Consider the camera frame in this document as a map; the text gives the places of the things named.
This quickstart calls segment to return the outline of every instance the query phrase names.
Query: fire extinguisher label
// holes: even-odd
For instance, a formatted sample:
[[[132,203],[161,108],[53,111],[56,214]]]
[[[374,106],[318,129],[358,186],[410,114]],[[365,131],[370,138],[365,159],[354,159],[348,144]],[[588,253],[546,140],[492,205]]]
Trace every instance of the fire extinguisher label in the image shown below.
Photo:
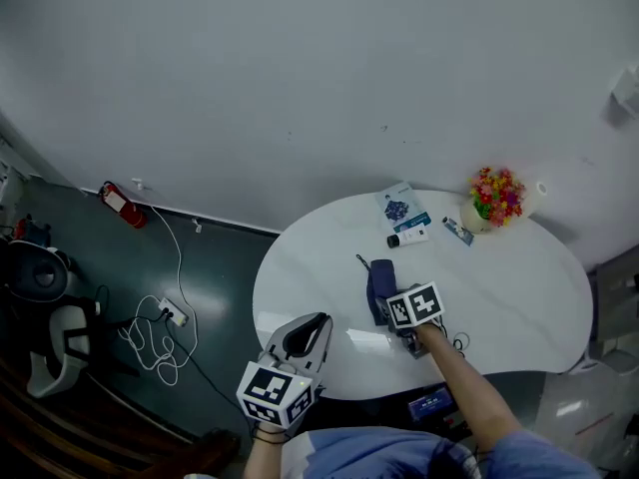
[[[104,197],[104,202],[107,203],[111,208],[113,208],[118,213],[124,207],[124,204],[127,203],[115,192],[109,192],[109,194],[106,197]]]

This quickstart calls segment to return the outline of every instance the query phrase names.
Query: white vase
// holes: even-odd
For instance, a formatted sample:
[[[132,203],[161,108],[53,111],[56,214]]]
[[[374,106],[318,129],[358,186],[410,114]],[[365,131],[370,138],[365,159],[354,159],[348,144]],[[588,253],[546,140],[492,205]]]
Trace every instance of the white vase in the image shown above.
[[[474,198],[468,199],[459,209],[461,224],[474,235],[484,235],[492,231],[492,224],[483,219],[474,205]]]

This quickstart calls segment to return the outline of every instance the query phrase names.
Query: white table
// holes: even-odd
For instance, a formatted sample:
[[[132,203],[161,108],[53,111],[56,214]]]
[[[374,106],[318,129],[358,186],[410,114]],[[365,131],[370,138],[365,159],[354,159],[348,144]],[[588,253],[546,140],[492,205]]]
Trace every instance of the white table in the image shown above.
[[[389,223],[373,194],[335,201],[290,226],[267,253],[253,312],[262,347],[282,324],[310,312],[332,316],[324,396],[369,399],[442,381],[428,355],[418,360],[373,324],[365,296],[368,262],[389,258],[398,288],[434,280],[449,337],[470,336],[466,359],[482,374],[563,372],[581,356],[592,324],[585,271],[553,235],[523,220],[467,246],[441,219],[460,222],[465,198],[417,191],[432,223],[430,241],[390,249]]]

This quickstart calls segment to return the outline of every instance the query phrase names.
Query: white cube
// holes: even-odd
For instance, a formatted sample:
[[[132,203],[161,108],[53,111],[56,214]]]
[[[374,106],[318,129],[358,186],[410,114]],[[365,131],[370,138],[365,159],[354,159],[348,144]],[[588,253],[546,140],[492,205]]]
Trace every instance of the white cube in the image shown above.
[[[409,289],[386,300],[395,328],[411,328],[444,313],[435,282]]]
[[[249,362],[236,392],[247,417],[288,429],[315,401],[314,381]]]

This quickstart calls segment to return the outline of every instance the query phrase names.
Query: red fire extinguisher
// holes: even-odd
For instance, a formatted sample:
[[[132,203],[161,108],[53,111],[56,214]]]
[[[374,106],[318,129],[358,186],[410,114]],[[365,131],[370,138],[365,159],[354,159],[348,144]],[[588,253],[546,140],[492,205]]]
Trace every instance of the red fire extinguisher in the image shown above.
[[[129,201],[122,191],[110,181],[105,182],[100,192],[98,192],[98,195],[104,204],[120,215],[120,217],[134,228],[142,228],[147,222],[147,216],[142,210]]]

